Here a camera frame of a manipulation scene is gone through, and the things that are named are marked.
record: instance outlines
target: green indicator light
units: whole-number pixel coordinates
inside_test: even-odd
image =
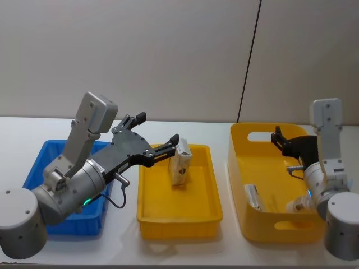
[[[84,206],[86,206],[89,202],[91,202],[91,199],[87,199],[87,200],[84,202]]]

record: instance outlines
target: blue plastic bin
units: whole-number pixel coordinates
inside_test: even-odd
[[[51,163],[59,154],[62,153],[66,144],[66,140],[49,140],[42,146],[38,157],[24,183],[24,188],[34,189],[43,183],[43,170]],[[107,142],[95,142],[91,154],[106,147]],[[107,185],[102,192],[107,196],[110,195],[112,183]],[[78,236],[96,236],[100,233],[102,223],[105,217],[105,211],[108,201],[100,197],[93,203],[84,207],[80,214],[72,214],[59,225],[47,226],[49,234],[61,235],[78,235]]]

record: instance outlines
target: yellow plastic tray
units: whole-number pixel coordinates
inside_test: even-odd
[[[145,239],[209,238],[223,213],[210,150],[190,145],[192,160],[184,185],[172,187],[169,160],[140,167],[137,220]]]
[[[271,142],[252,142],[252,132],[273,133],[280,126],[287,138],[307,135],[294,124],[237,123],[231,127],[228,170],[234,204],[242,234],[248,240],[267,243],[311,243],[324,235],[325,223],[315,211],[287,213],[289,201],[307,194],[305,182],[290,176],[287,165],[298,165],[284,157]],[[255,184],[265,212],[254,209],[247,201],[245,184]]]

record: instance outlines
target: gray wall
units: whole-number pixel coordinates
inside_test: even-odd
[[[235,122],[259,0],[1,0],[0,115]],[[359,124],[359,1],[263,0],[240,121],[308,122],[316,98]]]

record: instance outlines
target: table surface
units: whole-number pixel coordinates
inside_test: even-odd
[[[70,119],[0,117],[3,144],[0,148],[0,189],[22,187],[37,154],[46,140],[67,139]],[[223,209],[218,236],[210,240],[146,241],[136,220],[139,168],[124,173],[131,181],[126,189],[123,210],[108,206],[102,233],[96,238],[50,236],[35,256],[17,261],[0,250],[1,262],[54,265],[359,265],[329,254],[322,241],[306,245],[275,245],[248,242],[241,234],[234,210],[227,172],[229,123],[146,122],[135,128],[149,143],[163,143],[175,133],[189,143],[206,144],[211,149],[213,167]],[[310,126],[303,126],[314,134]],[[342,159],[352,190],[358,192],[359,127],[344,127],[341,135]],[[111,133],[100,141],[110,141]],[[121,201],[121,185],[115,183],[111,198]]]

